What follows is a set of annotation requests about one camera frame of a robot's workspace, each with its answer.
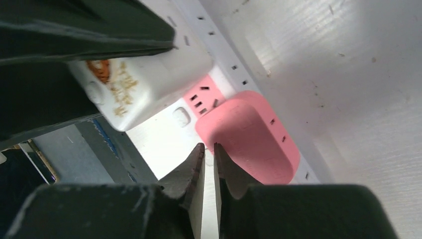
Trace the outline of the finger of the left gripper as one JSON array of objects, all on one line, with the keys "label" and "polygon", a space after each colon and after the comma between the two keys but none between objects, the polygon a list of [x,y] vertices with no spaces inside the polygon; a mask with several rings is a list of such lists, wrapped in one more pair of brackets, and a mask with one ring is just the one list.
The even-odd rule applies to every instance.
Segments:
[{"label": "finger of the left gripper", "polygon": [[156,55],[174,39],[174,28],[138,0],[0,3],[3,65]]},{"label": "finger of the left gripper", "polygon": [[66,63],[0,68],[0,148],[100,116]]}]

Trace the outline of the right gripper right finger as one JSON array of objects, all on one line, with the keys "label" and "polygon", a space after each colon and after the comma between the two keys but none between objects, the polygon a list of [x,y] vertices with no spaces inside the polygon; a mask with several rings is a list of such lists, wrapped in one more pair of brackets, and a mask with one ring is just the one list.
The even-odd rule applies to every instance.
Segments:
[{"label": "right gripper right finger", "polygon": [[264,185],[214,144],[222,239],[395,239],[371,190],[353,184]]}]

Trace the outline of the pink plug adapter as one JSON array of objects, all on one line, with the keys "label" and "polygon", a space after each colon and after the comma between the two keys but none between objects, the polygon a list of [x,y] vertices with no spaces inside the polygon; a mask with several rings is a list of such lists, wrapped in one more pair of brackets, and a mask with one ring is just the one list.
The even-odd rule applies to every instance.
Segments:
[{"label": "pink plug adapter", "polygon": [[211,153],[221,144],[239,167],[263,184],[289,184],[300,152],[269,102],[243,91],[200,117],[195,130]]}]

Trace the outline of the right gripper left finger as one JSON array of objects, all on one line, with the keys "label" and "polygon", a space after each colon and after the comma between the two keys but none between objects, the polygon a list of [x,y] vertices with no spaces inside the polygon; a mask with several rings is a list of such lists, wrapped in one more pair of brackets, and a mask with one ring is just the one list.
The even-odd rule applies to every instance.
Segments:
[{"label": "right gripper left finger", "polygon": [[153,184],[55,184],[24,201],[9,239],[198,239],[205,146]]}]

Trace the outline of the white cube adapter orange sticker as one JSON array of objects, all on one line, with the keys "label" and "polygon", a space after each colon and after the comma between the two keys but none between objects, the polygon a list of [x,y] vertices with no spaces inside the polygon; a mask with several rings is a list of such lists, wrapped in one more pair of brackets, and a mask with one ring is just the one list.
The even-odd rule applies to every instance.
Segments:
[{"label": "white cube adapter orange sticker", "polygon": [[206,46],[174,3],[147,0],[145,5],[174,28],[172,50],[68,64],[88,98],[118,131],[130,130],[176,102],[213,67]]}]

